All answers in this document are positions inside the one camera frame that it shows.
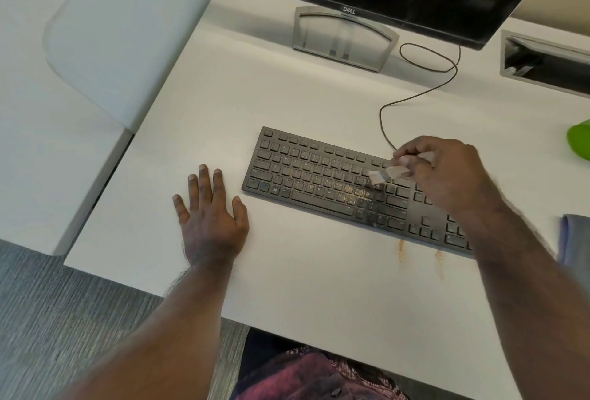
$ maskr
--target person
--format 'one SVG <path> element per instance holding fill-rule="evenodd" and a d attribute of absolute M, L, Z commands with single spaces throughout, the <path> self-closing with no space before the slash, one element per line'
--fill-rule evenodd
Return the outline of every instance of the person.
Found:
<path fill-rule="evenodd" d="M 434 152 L 432 163 L 417 157 L 426 151 Z M 477 150 L 458 140 L 418 137 L 397 150 L 392 162 L 409 168 L 408 176 L 461 225 L 473 244 L 498 335 L 522 398 L 587 399 L 588 300 L 504 201 Z M 59 398 L 207 398 L 221 307 L 232 263 L 249 230 L 246 206 L 238 196 L 232 199 L 233 216 L 226 210 L 221 171 L 216 170 L 212 179 L 211 188 L 208 169 L 201 165 L 198 177 L 189 176 L 188 204 L 179 195 L 173 197 L 190 269 L 137 330 Z M 371 379 L 371 374 L 352 363 L 318 349 L 290 349 L 261 362 L 257 371 L 249 379 L 246 374 L 246 386 L 238 382 L 242 389 L 234 392 L 235 398 L 406 398 L 387 379 L 378 374 Z M 293 373 L 301 379 L 295 380 Z"/>

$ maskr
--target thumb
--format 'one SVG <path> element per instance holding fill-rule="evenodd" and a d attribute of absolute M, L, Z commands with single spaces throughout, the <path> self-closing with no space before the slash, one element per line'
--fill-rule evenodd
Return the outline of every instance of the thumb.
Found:
<path fill-rule="evenodd" d="M 240 229 L 248 232 L 250 230 L 250 223 L 248 222 L 248 210 L 239 196 L 234 196 L 231 201 L 231 206 L 234 209 L 234 220 Z"/>
<path fill-rule="evenodd" d="M 430 162 L 419 158 L 418 156 L 413 156 L 412 154 L 406 154 L 399 158 L 399 165 L 403 165 L 409 169 L 418 183 L 427 178 L 432 172 L 432 165 Z"/>

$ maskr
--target hand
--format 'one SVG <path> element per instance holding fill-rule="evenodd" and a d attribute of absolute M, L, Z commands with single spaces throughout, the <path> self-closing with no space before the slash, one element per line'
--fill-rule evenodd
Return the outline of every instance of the hand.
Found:
<path fill-rule="evenodd" d="M 434 153 L 432 163 L 416 156 L 426 151 Z M 424 194 L 456 219 L 504 204 L 473 145 L 420 136 L 394 153 L 392 165 L 407 167 Z"/>
<path fill-rule="evenodd" d="M 246 206 L 238 196 L 232 200 L 234 216 L 225 208 L 225 186 L 221 170 L 213 172 L 213 191 L 206 165 L 199 167 L 199 177 L 188 177 L 190 211 L 180 195 L 172 200 L 181 224 L 185 255 L 191 266 L 201 264 L 231 268 L 250 230 Z"/>

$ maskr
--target forearm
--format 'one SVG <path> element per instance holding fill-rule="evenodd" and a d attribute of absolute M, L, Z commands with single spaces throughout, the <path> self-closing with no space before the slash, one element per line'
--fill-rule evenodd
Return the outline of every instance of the forearm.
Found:
<path fill-rule="evenodd" d="M 590 307 L 579 287 L 505 204 L 458 220 L 523 398 L 587 398 Z"/>
<path fill-rule="evenodd" d="M 64 399 L 206 399 L 231 267 L 189 270 L 151 316 Z"/>

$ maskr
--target monitor stand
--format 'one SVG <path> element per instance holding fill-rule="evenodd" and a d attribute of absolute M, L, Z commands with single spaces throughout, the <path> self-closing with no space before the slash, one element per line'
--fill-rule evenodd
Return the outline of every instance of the monitor stand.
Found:
<path fill-rule="evenodd" d="M 339 63 L 379 72 L 399 40 L 384 25 L 322 7 L 298 7 L 293 48 Z"/>

